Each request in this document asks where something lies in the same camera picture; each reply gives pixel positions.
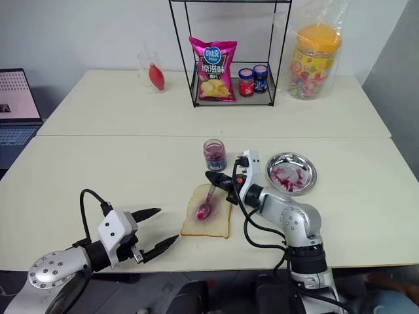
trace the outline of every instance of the jar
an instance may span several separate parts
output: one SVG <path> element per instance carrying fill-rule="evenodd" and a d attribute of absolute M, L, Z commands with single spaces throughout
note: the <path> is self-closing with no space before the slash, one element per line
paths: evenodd
<path fill-rule="evenodd" d="M 288 92 L 298 99 L 314 99 L 326 81 L 342 39 L 327 24 L 314 24 L 297 34 Z"/>
<path fill-rule="evenodd" d="M 218 139 L 209 139 L 204 143 L 204 157 L 209 170 L 222 171 L 227 166 L 224 144 Z"/>
<path fill-rule="evenodd" d="M 238 72 L 238 91 L 240 95 L 244 97 L 250 97 L 253 95 L 255 86 L 253 85 L 255 79 L 253 78 L 253 70 L 244 68 Z"/>
<path fill-rule="evenodd" d="M 268 67 L 257 64 L 253 67 L 255 74 L 255 93 L 265 93 L 268 87 Z"/>

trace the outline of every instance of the spoon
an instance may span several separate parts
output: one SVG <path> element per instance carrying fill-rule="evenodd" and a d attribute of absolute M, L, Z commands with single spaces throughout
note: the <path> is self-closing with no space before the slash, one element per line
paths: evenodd
<path fill-rule="evenodd" d="M 204 220 L 209 215 L 211 211 L 211 205 L 209 202 L 211 200 L 212 194 L 214 194 L 214 191 L 215 191 L 215 185 L 211 184 L 208 190 L 208 194 L 207 194 L 207 198 L 205 199 L 205 202 L 201 204 L 201 206 L 196 211 L 196 218 L 198 220 Z"/>

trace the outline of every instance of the blue jar lid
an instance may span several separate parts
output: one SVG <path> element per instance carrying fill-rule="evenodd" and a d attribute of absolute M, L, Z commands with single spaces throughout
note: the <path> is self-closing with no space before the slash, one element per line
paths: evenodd
<path fill-rule="evenodd" d="M 264 64 L 257 64 L 253 67 L 255 75 L 268 76 L 268 67 Z"/>
<path fill-rule="evenodd" d="M 253 78 L 253 70 L 245 67 L 238 72 L 238 76 L 244 80 L 250 80 Z"/>

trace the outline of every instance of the table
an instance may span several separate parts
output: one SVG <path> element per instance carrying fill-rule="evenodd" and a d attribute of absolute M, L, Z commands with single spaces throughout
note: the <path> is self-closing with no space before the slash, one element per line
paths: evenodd
<path fill-rule="evenodd" d="M 163 210 L 141 223 L 141 248 L 179 232 L 196 186 L 206 183 L 205 137 L 35 137 L 0 181 L 0 269 L 27 270 L 46 252 L 84 237 L 79 193 L 91 188 L 114 208 Z M 232 172 L 235 156 L 259 151 L 264 164 L 277 152 L 299 152 L 318 171 L 318 182 L 296 200 L 315 206 L 323 219 L 332 267 L 405 265 L 419 262 L 416 237 L 419 185 L 391 139 L 222 137 Z M 261 178 L 261 185 L 267 185 Z M 92 237 L 103 219 L 86 197 Z M 273 227 L 262 217 L 258 223 Z M 114 271 L 248 270 L 273 268 L 281 252 L 256 249 L 244 239 L 243 216 L 233 208 L 230 238 L 181 237 L 146 265 L 125 261 Z M 261 243 L 275 235 L 251 229 Z"/>
<path fill-rule="evenodd" d="M 336 76 L 332 94 L 273 107 L 193 109 L 184 73 L 167 72 L 167 92 L 147 94 L 136 71 L 87 71 L 38 135 L 206 137 L 389 137 L 357 80 Z"/>

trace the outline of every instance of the laptop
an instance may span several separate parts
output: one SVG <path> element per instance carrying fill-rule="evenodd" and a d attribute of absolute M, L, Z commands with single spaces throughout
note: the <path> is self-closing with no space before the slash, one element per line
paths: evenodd
<path fill-rule="evenodd" d="M 25 71 L 0 69 L 0 169 L 13 164 L 41 126 Z"/>

